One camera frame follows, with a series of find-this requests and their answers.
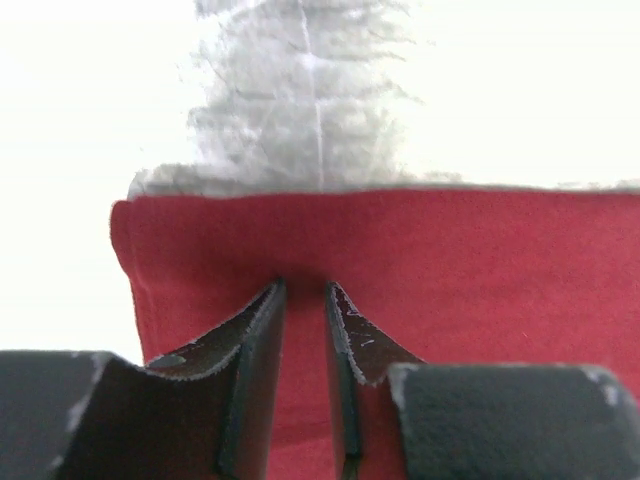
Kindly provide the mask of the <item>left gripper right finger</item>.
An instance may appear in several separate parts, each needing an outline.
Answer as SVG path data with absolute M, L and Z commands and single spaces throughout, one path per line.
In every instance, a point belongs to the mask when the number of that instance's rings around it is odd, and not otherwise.
M 325 315 L 336 477 L 405 479 L 388 367 L 422 360 L 362 315 L 336 282 L 326 286 Z

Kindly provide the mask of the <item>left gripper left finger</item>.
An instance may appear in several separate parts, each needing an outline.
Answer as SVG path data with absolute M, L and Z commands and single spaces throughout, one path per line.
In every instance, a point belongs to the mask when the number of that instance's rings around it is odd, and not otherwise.
M 239 312 L 146 367 L 178 383 L 210 385 L 221 400 L 214 447 L 220 479 L 264 479 L 283 343 L 286 285 L 270 283 Z

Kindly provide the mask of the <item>dark red t shirt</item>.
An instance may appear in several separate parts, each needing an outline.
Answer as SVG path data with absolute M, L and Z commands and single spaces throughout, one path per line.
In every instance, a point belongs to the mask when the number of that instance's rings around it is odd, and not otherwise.
M 324 287 L 424 360 L 566 362 L 639 387 L 634 195 L 377 191 L 115 204 L 111 240 L 146 359 L 289 294 L 272 479 L 334 476 Z

